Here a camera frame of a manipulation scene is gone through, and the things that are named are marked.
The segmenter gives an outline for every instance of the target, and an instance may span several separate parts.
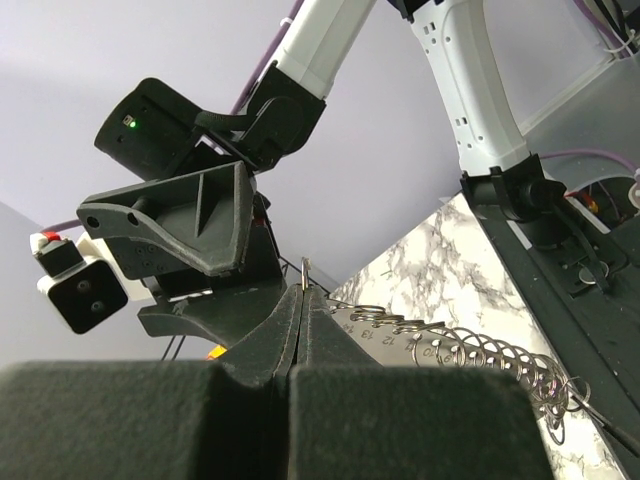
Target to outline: marble surface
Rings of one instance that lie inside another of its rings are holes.
[[[466,327],[555,358],[462,195],[371,262],[333,297],[382,305],[407,319]],[[624,478],[584,412],[566,414],[562,446],[553,443],[539,423],[557,479]]]

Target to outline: white marble pattern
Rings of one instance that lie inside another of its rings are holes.
[[[333,297],[382,305],[408,319],[464,326],[555,358],[462,195],[371,262]],[[540,426],[557,479],[624,478],[584,412],[565,416],[562,446],[553,443]]]

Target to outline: yellow object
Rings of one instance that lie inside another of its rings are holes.
[[[209,355],[207,355],[207,360],[215,360],[226,351],[226,348],[224,348],[222,345],[218,345],[216,348],[209,352]]]

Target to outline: marble tabletop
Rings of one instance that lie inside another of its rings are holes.
[[[333,297],[381,305],[407,319],[466,327],[555,358],[462,195],[358,272]],[[624,478],[584,412],[565,415],[566,439],[561,446],[539,423],[557,479]]]

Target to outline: metal coil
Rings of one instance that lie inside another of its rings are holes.
[[[504,340],[496,340],[484,334],[472,332],[463,327],[449,328],[444,322],[426,323],[423,320],[406,320],[404,315],[387,312],[378,305],[349,305],[338,302],[332,307],[334,311],[351,309],[349,318],[353,322],[369,322],[371,327],[390,326],[393,334],[413,333],[411,357],[413,363],[420,367],[416,354],[418,343],[426,334],[436,334],[440,338],[432,340],[438,364],[444,365],[444,343],[446,355],[452,355],[453,365],[457,367],[471,366],[494,368],[508,371],[515,375],[520,384],[527,390],[534,410],[545,420],[547,431],[555,443],[564,443],[564,415],[574,412],[580,406],[570,408],[572,397],[584,403],[588,402],[591,389],[586,382],[586,394],[580,394],[571,385],[557,361],[547,355],[530,353],[526,349],[511,345]]]

